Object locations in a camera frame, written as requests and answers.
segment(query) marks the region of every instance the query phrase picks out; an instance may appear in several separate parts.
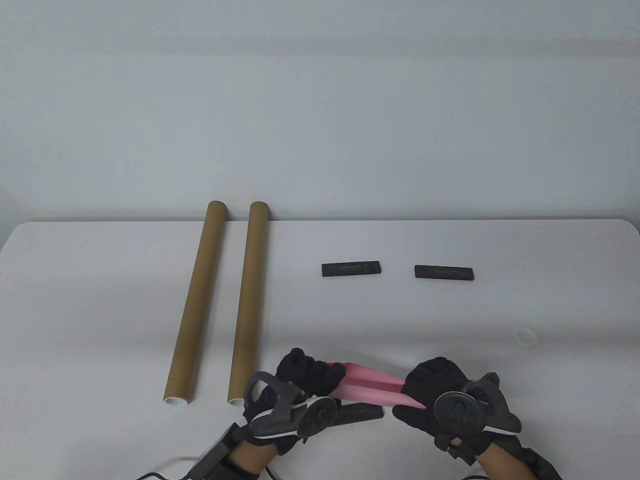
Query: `white wall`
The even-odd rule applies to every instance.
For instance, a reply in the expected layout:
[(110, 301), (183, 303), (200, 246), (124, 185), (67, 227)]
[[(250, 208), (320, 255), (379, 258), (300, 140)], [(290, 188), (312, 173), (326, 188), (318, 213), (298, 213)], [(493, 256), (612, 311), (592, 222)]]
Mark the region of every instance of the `white wall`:
[(640, 223), (636, 0), (4, 0), (0, 42), (0, 244), (211, 199)]

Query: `black glove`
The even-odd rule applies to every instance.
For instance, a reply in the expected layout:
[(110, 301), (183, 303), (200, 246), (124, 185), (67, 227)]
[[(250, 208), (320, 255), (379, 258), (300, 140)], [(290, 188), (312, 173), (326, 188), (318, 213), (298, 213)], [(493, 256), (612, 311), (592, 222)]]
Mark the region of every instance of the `black glove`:
[[(395, 406), (393, 409), (393, 414), (398, 420), (431, 435), (440, 450), (450, 450), (452, 454), (458, 452), (458, 455), (454, 454), (454, 456), (462, 456), (463, 458), (465, 457), (463, 449), (470, 451), (471, 455), (466, 455), (465, 458), (467, 463), (469, 458), (475, 461), (475, 456), (484, 453), (494, 440), (500, 440), (500, 437), (504, 436), (482, 432), (474, 436), (460, 437), (446, 430), (436, 420), (433, 404), (438, 397), (452, 390), (460, 390), (468, 381), (467, 376), (452, 361), (442, 356), (428, 360), (418, 365), (407, 375), (402, 387), (402, 393), (418, 400), (426, 407), (426, 410), (403, 405)], [(451, 445), (451, 440), (456, 437), (462, 440), (463, 449), (457, 449)]]
[[(329, 366), (324, 362), (314, 360), (312, 356), (305, 355), (305, 352), (300, 348), (294, 348), (282, 359), (275, 374), (276, 378), (290, 381), (306, 392), (308, 396), (317, 395), (319, 397), (333, 392), (345, 375), (344, 365), (333, 364)], [(275, 407), (277, 399), (275, 391), (271, 388), (265, 388), (258, 400), (244, 411), (243, 415), (247, 422), (251, 422), (259, 413)], [(275, 444), (278, 447), (278, 454), (283, 455), (291, 450), (300, 438), (291, 435), (262, 440), (252, 436), (247, 428), (245, 439), (253, 445)]]

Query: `brown cardboard tube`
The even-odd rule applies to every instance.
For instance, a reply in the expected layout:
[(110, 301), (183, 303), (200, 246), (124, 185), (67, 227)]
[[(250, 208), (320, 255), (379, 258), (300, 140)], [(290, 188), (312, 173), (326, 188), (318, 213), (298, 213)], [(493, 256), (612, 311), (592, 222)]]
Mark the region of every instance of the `brown cardboard tube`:
[(222, 202), (211, 202), (204, 218), (182, 322), (164, 389), (163, 399), (171, 405), (186, 405), (193, 395), (226, 222), (227, 206)]
[(229, 403), (243, 399), (244, 386), (255, 372), (267, 259), (268, 223), (268, 205), (264, 202), (252, 203), (244, 248), (234, 356), (231, 360), (227, 396)]

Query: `round disc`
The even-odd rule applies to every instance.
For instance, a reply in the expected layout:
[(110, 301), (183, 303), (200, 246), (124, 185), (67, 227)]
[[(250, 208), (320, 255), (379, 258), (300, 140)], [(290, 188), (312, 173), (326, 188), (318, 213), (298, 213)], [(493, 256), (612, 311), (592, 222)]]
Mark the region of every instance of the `round disc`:
[(298, 424), (298, 436), (309, 438), (322, 432), (333, 423), (338, 414), (338, 404), (334, 399), (325, 397), (317, 400), (302, 415)]
[(456, 435), (470, 436), (486, 426), (486, 412), (472, 396), (462, 392), (442, 394), (433, 405), (440, 425)]

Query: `pink object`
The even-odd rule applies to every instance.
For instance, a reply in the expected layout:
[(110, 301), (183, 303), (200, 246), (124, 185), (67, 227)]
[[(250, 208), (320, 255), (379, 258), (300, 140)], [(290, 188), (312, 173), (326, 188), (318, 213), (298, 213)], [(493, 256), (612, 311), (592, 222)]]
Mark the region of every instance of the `pink object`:
[(373, 405), (406, 405), (425, 408), (410, 396), (400, 393), (404, 385), (402, 378), (357, 364), (344, 364), (346, 376), (330, 397)]

